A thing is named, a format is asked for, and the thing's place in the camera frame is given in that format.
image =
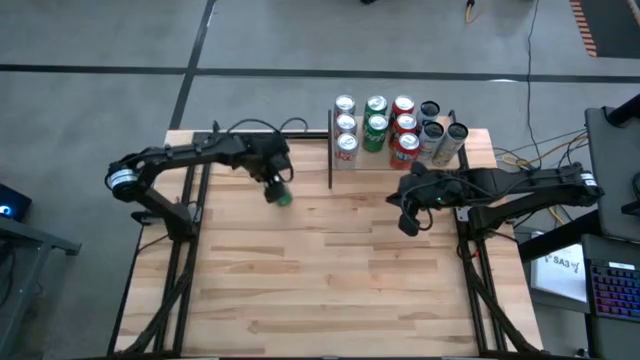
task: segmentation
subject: concrete floor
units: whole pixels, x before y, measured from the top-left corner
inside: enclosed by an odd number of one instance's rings
[[[218,0],[198,66],[525,74],[534,2],[479,1],[482,14],[471,26],[464,25],[464,3]],[[205,4],[6,0],[0,64],[186,67]],[[532,49],[534,74],[640,75],[639,60],[586,54],[568,0],[540,0]],[[161,144],[182,78],[0,72],[0,182],[34,199],[30,224],[84,244],[79,257],[57,254],[47,265],[21,355],[105,353],[140,228],[129,218],[135,207],[113,199],[102,177],[110,161]],[[639,87],[531,88],[534,135],[543,140],[582,127],[585,108],[618,105]],[[214,119],[224,127],[244,117],[279,124],[291,116],[325,128],[326,110],[341,93],[360,104],[372,94],[434,99],[470,127],[489,128],[494,146],[530,143],[526,84],[484,81],[196,76],[181,128],[209,128]],[[573,158],[589,166],[587,148]],[[553,221],[541,212],[528,225],[550,229]],[[581,315],[545,306],[536,306],[536,315],[546,349],[570,355],[586,345]]]

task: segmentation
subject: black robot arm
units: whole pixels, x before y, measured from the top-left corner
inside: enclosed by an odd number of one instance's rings
[[[504,205],[488,207],[509,194],[530,195]],[[554,205],[590,206],[604,192],[593,175],[575,163],[558,169],[518,171],[501,169],[469,169],[461,171],[428,170],[415,162],[411,173],[400,179],[398,191],[387,202],[402,209],[398,226],[409,236],[420,227],[419,210],[471,207],[471,238],[484,238],[504,221]]]
[[[242,167],[264,184],[267,202],[288,196],[279,171],[293,169],[289,146],[280,132],[228,134],[218,132],[216,125],[214,132],[201,143],[147,148],[111,163],[105,182],[113,196],[124,202],[136,201],[164,219],[169,238],[176,241],[192,239],[195,226],[187,206],[172,203],[151,187],[164,170],[214,162],[233,169]]]

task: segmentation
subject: wooden tabletop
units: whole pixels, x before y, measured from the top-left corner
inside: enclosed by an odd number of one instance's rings
[[[166,142],[186,144],[192,134],[170,131]],[[183,354],[477,355],[451,210],[434,212],[430,231],[407,237],[397,228],[399,208],[384,201],[406,172],[334,171],[329,190],[327,142],[290,147],[294,201],[286,208],[267,204],[244,171],[212,166]],[[487,130],[472,129],[466,147],[472,167],[496,166]],[[156,189],[176,199],[185,172],[163,173]],[[140,246],[165,233],[145,228]],[[170,249],[166,240],[138,256],[116,350],[158,309]],[[487,249],[500,306],[541,347],[516,244],[495,237]],[[493,344],[484,307],[483,317]]]

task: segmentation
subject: green object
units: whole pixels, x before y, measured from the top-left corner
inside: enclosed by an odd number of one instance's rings
[[[384,139],[387,137],[389,121],[384,115],[372,115],[364,123],[364,141],[362,147],[368,152],[379,152],[384,146]]]
[[[367,100],[367,105],[364,107],[364,123],[366,124],[369,118],[376,114],[387,115],[387,99],[384,96],[376,95]]]
[[[289,192],[289,188],[285,188],[286,194],[278,199],[278,206],[289,206],[293,202],[293,196],[291,196],[291,192]]]

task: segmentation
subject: rgb keyboard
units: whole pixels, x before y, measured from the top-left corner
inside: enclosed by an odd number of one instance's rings
[[[590,273],[592,309],[597,315],[640,322],[640,271],[592,260]]]

